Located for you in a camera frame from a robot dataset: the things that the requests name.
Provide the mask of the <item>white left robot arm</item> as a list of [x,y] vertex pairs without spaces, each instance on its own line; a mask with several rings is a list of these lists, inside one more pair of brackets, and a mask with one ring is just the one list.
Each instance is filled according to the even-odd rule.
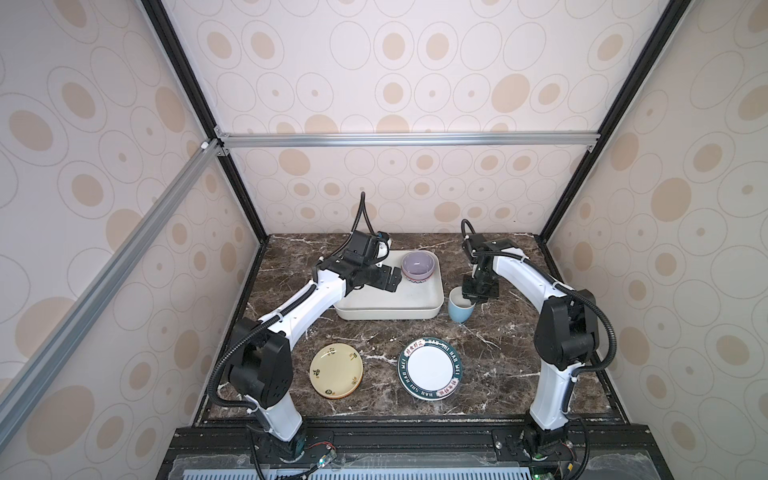
[[289,394],[297,341],[355,289],[370,286],[394,292],[402,279],[401,269],[388,265],[315,268],[313,278],[299,292],[233,340],[212,371],[208,398],[223,408],[246,409],[266,433],[282,442],[292,441],[302,426]]

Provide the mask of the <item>green rimmed white plate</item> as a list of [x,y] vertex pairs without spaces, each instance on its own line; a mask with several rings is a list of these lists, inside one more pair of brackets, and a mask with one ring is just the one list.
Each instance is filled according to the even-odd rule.
[[410,395],[419,400],[439,401],[458,390],[464,368],[457,350],[449,343],[422,337],[400,353],[397,373]]

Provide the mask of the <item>purple bowl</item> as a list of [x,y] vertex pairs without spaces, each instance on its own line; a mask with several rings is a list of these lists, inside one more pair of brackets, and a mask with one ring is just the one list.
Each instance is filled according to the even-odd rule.
[[434,254],[415,250],[408,252],[402,258],[401,271],[403,277],[412,283],[423,283],[435,273],[438,261]]

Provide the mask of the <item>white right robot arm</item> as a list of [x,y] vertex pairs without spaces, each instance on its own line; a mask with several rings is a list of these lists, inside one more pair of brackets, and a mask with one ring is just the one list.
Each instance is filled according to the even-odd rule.
[[529,415],[540,432],[564,428],[578,377],[605,370],[617,353],[608,316],[588,290],[576,290],[539,268],[510,240],[488,240],[467,219],[460,224],[462,250],[473,266],[463,278],[462,296],[471,304],[499,296],[505,279],[536,308],[533,336],[541,359]]

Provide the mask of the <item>light blue mug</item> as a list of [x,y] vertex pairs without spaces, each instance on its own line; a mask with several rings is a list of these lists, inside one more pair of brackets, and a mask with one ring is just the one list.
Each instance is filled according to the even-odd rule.
[[448,315],[450,319],[459,324],[465,323],[472,315],[475,304],[466,299],[461,286],[453,288],[448,296]]

